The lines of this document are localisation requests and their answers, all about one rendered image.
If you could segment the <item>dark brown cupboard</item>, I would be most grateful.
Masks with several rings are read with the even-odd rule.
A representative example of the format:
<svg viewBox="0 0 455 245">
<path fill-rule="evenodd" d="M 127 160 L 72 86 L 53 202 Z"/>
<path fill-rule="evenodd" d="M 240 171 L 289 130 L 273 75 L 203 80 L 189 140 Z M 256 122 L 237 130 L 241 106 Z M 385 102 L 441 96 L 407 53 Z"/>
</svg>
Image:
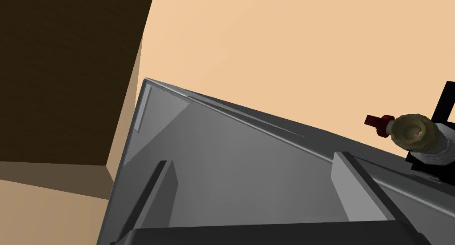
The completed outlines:
<svg viewBox="0 0 455 245">
<path fill-rule="evenodd" d="M 0 180 L 108 199 L 152 0 L 0 0 Z"/>
</svg>

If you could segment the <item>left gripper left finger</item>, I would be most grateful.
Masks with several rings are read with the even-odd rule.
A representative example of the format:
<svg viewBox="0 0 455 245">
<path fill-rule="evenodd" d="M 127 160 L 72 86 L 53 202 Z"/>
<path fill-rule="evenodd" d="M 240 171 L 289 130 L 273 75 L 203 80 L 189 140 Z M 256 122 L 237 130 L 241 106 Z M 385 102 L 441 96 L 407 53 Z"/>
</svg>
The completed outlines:
<svg viewBox="0 0 455 245">
<path fill-rule="evenodd" d="M 173 161 L 159 161 L 141 192 L 117 240 L 133 229 L 166 228 L 169 226 L 178 189 Z"/>
</svg>

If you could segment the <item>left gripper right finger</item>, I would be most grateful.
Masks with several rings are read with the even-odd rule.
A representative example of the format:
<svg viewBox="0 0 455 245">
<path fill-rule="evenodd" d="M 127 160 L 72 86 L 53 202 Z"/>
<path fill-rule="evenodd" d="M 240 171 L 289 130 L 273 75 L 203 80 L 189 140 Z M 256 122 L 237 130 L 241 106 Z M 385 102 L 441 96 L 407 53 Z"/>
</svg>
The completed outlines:
<svg viewBox="0 0 455 245">
<path fill-rule="evenodd" d="M 335 152 L 331 181 L 349 221 L 400 221 L 407 217 L 348 152 Z"/>
</svg>

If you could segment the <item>olive bottle with red cap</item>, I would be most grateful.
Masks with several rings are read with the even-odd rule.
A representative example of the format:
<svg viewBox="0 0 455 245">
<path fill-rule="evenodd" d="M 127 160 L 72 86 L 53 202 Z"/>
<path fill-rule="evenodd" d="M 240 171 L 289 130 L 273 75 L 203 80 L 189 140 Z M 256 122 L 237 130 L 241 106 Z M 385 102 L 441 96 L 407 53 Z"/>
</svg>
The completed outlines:
<svg viewBox="0 0 455 245">
<path fill-rule="evenodd" d="M 413 153 L 431 152 L 447 140 L 434 122 L 420 114 L 397 118 L 367 115 L 364 124 L 375 128 L 379 137 L 391 138 L 397 146 Z"/>
</svg>

